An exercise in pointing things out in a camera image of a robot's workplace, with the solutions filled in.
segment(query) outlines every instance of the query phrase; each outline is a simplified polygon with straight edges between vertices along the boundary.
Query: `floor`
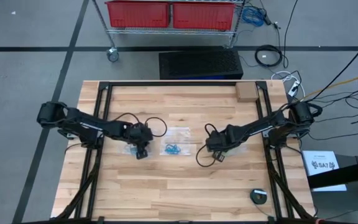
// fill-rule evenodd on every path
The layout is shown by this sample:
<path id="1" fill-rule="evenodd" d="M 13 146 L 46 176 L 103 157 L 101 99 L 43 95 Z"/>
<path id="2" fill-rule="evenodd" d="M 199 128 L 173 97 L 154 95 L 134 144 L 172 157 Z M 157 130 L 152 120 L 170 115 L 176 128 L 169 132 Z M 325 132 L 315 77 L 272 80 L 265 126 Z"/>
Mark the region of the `floor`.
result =
<path id="1" fill-rule="evenodd" d="M 269 18 L 281 27 L 283 44 L 295 0 L 263 1 Z M 260 6 L 257 0 L 252 3 Z M 104 6 L 102 13 L 107 16 Z M 241 24 L 239 28 L 251 29 L 249 24 Z M 42 131 L 35 122 L 41 103 L 53 99 L 75 106 L 83 80 L 156 80 L 159 50 L 169 51 L 173 49 L 171 46 L 224 45 L 228 39 L 117 35 L 115 41 L 120 59 L 111 63 L 105 53 L 109 41 L 89 0 L 0 0 L 0 223 L 13 221 L 36 150 L 36 155 L 42 158 L 34 187 L 27 209 L 18 211 L 15 221 L 21 220 L 21 212 L 24 222 L 46 220 L 50 216 L 67 140 L 55 130 Z M 277 33 L 271 26 L 242 32 L 236 48 L 249 65 L 255 65 L 254 50 L 262 44 L 278 44 Z M 287 46 L 290 61 L 287 70 L 300 71 L 306 93 L 325 86 L 358 51 L 358 1 L 299 1 L 288 31 Z M 273 60 L 268 52 L 266 56 L 266 60 Z M 243 79 L 269 79 L 272 74 L 262 67 L 246 64 L 243 69 Z M 281 70 L 281 65 L 273 69 Z M 339 81 L 355 76 L 358 76 L 358 58 Z M 355 90 L 358 81 L 325 94 Z M 357 109 L 340 101 L 326 108 L 321 119 L 357 113 Z M 315 138 L 326 138 L 358 132 L 358 124 L 351 121 L 316 123 L 311 133 Z M 358 135 L 326 141 L 305 137 L 302 150 L 331 150 L 358 156 Z M 337 210 L 320 210 L 318 216 L 327 218 L 337 214 Z M 358 223 L 358 212 L 334 220 Z"/>

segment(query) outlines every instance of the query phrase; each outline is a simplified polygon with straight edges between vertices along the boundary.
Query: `white cable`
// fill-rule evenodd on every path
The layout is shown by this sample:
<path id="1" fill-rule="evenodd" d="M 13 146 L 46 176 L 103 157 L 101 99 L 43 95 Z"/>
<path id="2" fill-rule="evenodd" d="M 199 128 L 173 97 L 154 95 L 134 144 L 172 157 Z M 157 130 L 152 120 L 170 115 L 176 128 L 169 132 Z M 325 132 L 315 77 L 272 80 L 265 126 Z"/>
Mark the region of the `white cable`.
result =
<path id="1" fill-rule="evenodd" d="M 289 81 L 289 80 L 291 80 L 291 79 L 295 79 L 295 81 L 299 81 L 299 80 L 297 79 L 297 77 L 291 75 L 291 72 L 288 72 L 288 71 L 279 71 L 279 72 L 276 72 L 276 73 L 274 73 L 274 74 L 270 77 L 270 79 L 273 80 L 273 77 L 274 77 L 275 75 L 281 74 L 281 73 L 287 74 L 287 76 L 285 76 L 284 78 L 282 78 L 282 81 L 283 81 L 283 82 L 287 82 L 287 81 Z M 301 89 L 302 89 L 303 97 L 305 97 L 305 95 L 306 95 L 306 94 L 305 94 L 305 89 L 303 88 L 302 83 L 300 84 L 300 86 L 301 86 Z"/>

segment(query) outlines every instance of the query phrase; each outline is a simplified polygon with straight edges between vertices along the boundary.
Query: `black metal frame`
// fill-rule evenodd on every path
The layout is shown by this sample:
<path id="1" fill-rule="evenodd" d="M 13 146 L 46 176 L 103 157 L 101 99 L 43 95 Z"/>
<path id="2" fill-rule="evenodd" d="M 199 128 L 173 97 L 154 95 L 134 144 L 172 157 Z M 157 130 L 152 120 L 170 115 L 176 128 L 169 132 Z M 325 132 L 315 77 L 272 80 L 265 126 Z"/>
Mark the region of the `black metal frame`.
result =
<path id="1" fill-rule="evenodd" d="M 108 118 L 108 114 L 109 114 L 109 106 L 110 106 L 110 101 L 111 101 L 111 95 L 112 95 L 112 88 L 114 86 L 235 86 L 237 82 L 225 82 L 225 81 L 220 81 L 220 82 L 211 82 L 211 81 L 183 81 L 183 82 L 100 82 L 99 83 L 99 87 L 98 87 L 98 94 L 96 97 L 96 103 L 95 103 L 95 108 L 94 108 L 94 116 L 98 116 L 99 111 L 100 111 L 100 106 L 101 106 L 101 100 L 102 100 L 102 94 L 103 91 L 106 90 L 107 94 L 106 94 L 106 102 L 104 104 L 104 113 L 103 113 L 103 119 L 107 119 Z M 267 84 L 265 81 L 259 81 L 255 83 L 257 85 L 257 87 L 259 89 L 262 90 L 263 94 L 264 94 L 264 100 L 265 100 L 265 104 L 266 104 L 266 109 L 267 109 L 267 113 L 271 114 L 272 113 L 272 106 L 270 104 L 270 98 L 269 98 L 269 93 L 267 91 Z M 257 113 L 258 113 L 258 117 L 262 118 L 263 117 L 263 112 L 262 112 L 262 104 L 260 102 L 260 96 L 259 98 L 256 100 L 256 107 L 257 107 Z M 272 198 L 273 198 L 273 205 L 275 208 L 275 214 L 277 218 L 282 218 L 282 213 L 281 213 L 281 206 L 280 206 L 280 201 L 278 199 L 278 192 L 277 192 L 277 185 L 272 177 L 272 175 L 269 172 L 269 169 L 274 169 L 274 166 L 269 166 L 269 163 L 272 163 L 272 156 L 270 153 L 270 146 L 267 145 L 267 138 L 263 135 L 262 133 L 262 137 L 263 137 L 263 142 L 264 142 L 264 151 L 265 151 L 265 158 L 266 158 L 266 163 L 267 163 L 267 168 L 268 168 L 268 173 L 269 173 L 269 180 L 270 180 L 270 186 L 272 189 Z M 111 224 L 187 224 L 187 223 L 192 223 L 192 224 L 224 224 L 227 222 L 193 222 L 193 221 L 177 221 L 177 222 L 147 222 L 147 221 L 138 221 L 138 222 L 121 222 L 121 221 L 104 221 L 103 218 L 101 217 L 98 221 L 91 221 L 91 217 L 92 217 L 92 213 L 93 213 L 93 205 L 94 205 L 94 200 L 95 200 L 95 196 L 96 196 L 96 186 L 98 184 L 98 174 L 99 174 L 99 168 L 100 168 L 100 162 L 101 162 L 101 156 L 102 156 L 102 152 L 103 152 L 103 141 L 104 138 L 101 139 L 101 145 L 102 147 L 100 149 L 96 149 L 96 158 L 95 158 L 95 166 L 94 168 L 96 169 L 96 176 L 94 177 L 94 179 L 92 180 L 91 183 L 91 192 L 89 195 L 89 201 L 88 201 L 88 207 L 86 210 L 86 216 L 84 218 L 80 218 L 81 217 L 81 210 L 82 210 L 82 206 L 83 206 L 83 195 L 80 198 L 80 201 L 78 202 L 76 208 L 75 208 L 75 215 L 74 218 L 64 218 L 64 219 L 52 219 L 49 221 L 41 221 L 41 222 L 32 222 L 33 224 L 46 224 L 46 223 L 97 223 L 97 224 L 103 224 L 103 223 L 111 223 Z M 287 185 L 287 180 L 285 178 L 285 170 L 284 170 L 284 166 L 283 166 L 283 161 L 282 161 L 282 156 L 279 150 L 276 150 L 276 157 L 277 157 L 277 164 L 278 164 L 278 169 L 280 171 L 280 177 L 282 178 L 282 180 L 284 181 L 285 185 Z M 91 162 L 91 155 L 92 155 L 92 149 L 87 149 L 86 150 L 86 155 L 85 155 L 85 159 L 84 159 L 84 164 L 83 164 L 83 173 L 81 175 L 81 186 L 85 184 L 86 180 L 89 179 L 87 178 L 88 176 L 88 171 L 90 168 L 90 162 Z M 289 203 L 289 201 L 285 198 L 285 203 L 286 203 L 286 208 L 287 208 L 287 212 L 288 212 L 288 216 L 289 218 L 293 218 L 293 210 L 291 208 L 291 205 Z M 260 221 L 260 222 L 229 222 L 230 224 L 244 224 L 244 223 L 250 223 L 250 224 L 261 224 L 261 223 L 266 223 L 266 221 Z"/>

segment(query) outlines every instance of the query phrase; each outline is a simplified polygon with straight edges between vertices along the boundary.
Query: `small brown box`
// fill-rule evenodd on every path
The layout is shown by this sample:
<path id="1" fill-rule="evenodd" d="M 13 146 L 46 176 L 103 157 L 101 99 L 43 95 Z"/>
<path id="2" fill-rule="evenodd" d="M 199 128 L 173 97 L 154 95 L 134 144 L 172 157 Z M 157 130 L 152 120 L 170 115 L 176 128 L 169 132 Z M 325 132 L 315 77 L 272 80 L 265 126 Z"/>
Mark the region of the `small brown box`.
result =
<path id="1" fill-rule="evenodd" d="M 237 102 L 252 103 L 258 99 L 255 82 L 236 83 Z"/>

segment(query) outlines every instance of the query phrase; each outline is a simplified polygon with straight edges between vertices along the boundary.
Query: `tape measure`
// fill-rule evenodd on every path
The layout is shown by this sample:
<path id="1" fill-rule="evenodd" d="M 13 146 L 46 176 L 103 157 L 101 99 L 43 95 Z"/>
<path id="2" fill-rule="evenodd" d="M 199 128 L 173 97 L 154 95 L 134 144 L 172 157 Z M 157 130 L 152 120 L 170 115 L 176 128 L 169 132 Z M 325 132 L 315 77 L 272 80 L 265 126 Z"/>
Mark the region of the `tape measure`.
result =
<path id="1" fill-rule="evenodd" d="M 263 205 L 267 201 L 267 193 L 262 189 L 254 189 L 250 194 L 252 202 L 257 205 Z"/>

